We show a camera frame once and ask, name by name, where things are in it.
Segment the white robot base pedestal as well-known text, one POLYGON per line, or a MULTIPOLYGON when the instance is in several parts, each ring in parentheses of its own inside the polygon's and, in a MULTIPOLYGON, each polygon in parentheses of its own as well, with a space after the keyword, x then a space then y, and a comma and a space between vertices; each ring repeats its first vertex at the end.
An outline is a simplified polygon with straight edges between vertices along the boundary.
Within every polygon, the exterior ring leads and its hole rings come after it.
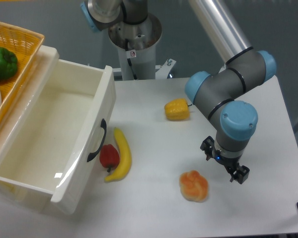
POLYGON ((156 64, 156 46, 162 37, 162 25, 149 13, 144 22, 132 25, 119 22, 108 30, 116 47, 123 80, 167 79, 172 77, 176 60, 156 64))

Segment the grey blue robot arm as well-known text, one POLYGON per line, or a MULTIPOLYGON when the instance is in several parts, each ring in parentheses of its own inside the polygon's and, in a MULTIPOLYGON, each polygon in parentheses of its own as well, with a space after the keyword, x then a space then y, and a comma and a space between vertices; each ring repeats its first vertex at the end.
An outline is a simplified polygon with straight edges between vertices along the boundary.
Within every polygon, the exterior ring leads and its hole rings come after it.
MULTIPOLYGON (((220 0, 192 0, 195 15, 224 61, 215 75, 200 71, 185 85, 188 99, 216 130, 201 144, 207 158, 215 159, 230 174, 231 180, 243 183, 249 168, 239 164, 258 114, 255 108, 238 98, 271 79, 276 61, 266 51, 255 51, 220 0)), ((119 52, 124 80, 156 79, 155 46, 161 39, 160 21, 148 12, 145 0, 86 0, 80 8, 89 27, 107 30, 119 52)))

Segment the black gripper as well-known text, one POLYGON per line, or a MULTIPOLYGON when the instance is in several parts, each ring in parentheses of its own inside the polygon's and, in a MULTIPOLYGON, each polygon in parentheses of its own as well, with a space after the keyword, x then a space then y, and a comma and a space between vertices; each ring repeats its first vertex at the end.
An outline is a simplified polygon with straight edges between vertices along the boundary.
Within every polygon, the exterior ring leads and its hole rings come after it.
POLYGON ((207 161, 213 158, 217 163, 225 167, 226 171, 231 175, 230 182, 236 181, 239 184, 243 184, 248 179, 250 169, 246 166, 241 166, 239 163, 243 150, 235 152, 225 150, 211 136, 203 140, 200 149, 204 151, 207 161))

